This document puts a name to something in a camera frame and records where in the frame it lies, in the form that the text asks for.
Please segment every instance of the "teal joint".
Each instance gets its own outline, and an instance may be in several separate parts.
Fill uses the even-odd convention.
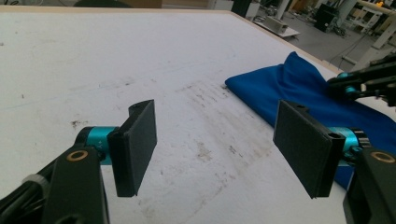
[[[346,142],[344,143],[344,148],[343,148],[343,155],[345,158],[352,158],[354,155],[351,154],[351,151],[354,150],[355,148],[359,148],[359,139],[352,132],[352,130],[348,128],[338,128],[338,127],[331,127],[328,129],[334,133],[340,133],[346,138]],[[340,161],[339,165],[345,166],[347,164],[344,161]]]
[[[354,87],[351,87],[351,86],[346,87],[346,94],[352,93],[352,92],[355,92],[355,91],[356,91],[356,89]]]
[[[349,73],[340,73],[337,77],[350,77]]]
[[[102,165],[111,165],[110,148],[107,142],[107,135],[117,127],[93,127],[88,134],[86,146],[95,147],[96,150],[104,153],[106,158],[101,161]]]

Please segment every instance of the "black cable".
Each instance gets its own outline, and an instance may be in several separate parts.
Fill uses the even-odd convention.
[[[41,169],[37,174],[45,177],[50,182],[55,160]],[[25,182],[0,201],[0,223],[7,224],[34,209],[36,204],[43,199],[41,186],[34,182]]]
[[[363,36],[361,36],[357,41],[355,41],[353,44],[351,44],[350,46],[348,46],[346,49],[343,49],[343,51],[339,52],[338,54],[336,54],[334,57],[332,57],[332,59],[329,61],[329,63],[332,63],[332,61],[340,56],[342,53],[344,53],[345,51],[347,51],[348,49],[352,48],[356,48],[356,46],[363,40],[364,37],[366,37],[367,34],[364,34]]]
[[[338,64],[338,69],[340,69],[340,67],[341,67],[341,64],[343,63],[343,61],[344,61],[344,59],[343,58],[341,58],[341,60],[340,60],[340,63]]]
[[[357,43],[356,43],[356,45],[346,54],[346,55],[348,55],[350,52],[352,52],[352,50],[354,50],[358,45],[359,45],[359,43],[363,40],[363,38],[365,37],[366,35],[364,35]],[[338,64],[338,69],[340,69],[340,67],[341,67],[341,63],[344,61],[344,59],[342,58],[341,59],[341,62]]]
[[[307,19],[301,19],[300,17],[300,15],[294,15],[294,14],[292,14],[291,12],[288,12],[290,15],[293,15],[295,18],[297,18],[297,20],[299,20],[299,21],[303,21],[303,22],[305,22],[305,25],[307,25],[307,26],[314,26],[313,24],[310,24],[311,23],[311,21],[309,21],[309,20],[307,20]]]
[[[58,0],[58,2],[60,2],[64,7],[67,7],[67,5],[65,5],[61,0]]]

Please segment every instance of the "gray floor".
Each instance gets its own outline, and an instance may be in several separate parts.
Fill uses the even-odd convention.
[[[289,12],[284,14],[283,21],[300,32],[296,38],[288,39],[292,45],[347,72],[351,71],[353,64],[343,60],[342,56],[347,55],[357,61],[375,42],[375,37],[349,29],[346,29],[345,37],[334,32],[324,33],[315,28],[312,22],[307,22],[303,16],[295,16]]]

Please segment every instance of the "blue cloth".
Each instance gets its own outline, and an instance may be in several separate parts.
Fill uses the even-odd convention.
[[[289,100],[310,108],[309,114],[324,126],[360,128],[374,147],[396,154],[396,123],[366,105],[329,97],[318,69],[295,52],[284,64],[230,77],[225,84],[273,127],[278,101]],[[352,172],[340,166],[335,180],[347,188]]]

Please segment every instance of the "white table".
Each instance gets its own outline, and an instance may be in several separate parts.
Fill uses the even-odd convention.
[[[112,223],[345,223],[345,191],[311,200],[273,129],[224,80],[290,52],[232,13],[0,7],[0,197],[72,146],[84,126],[117,126],[154,99],[158,145],[139,195],[116,197]]]

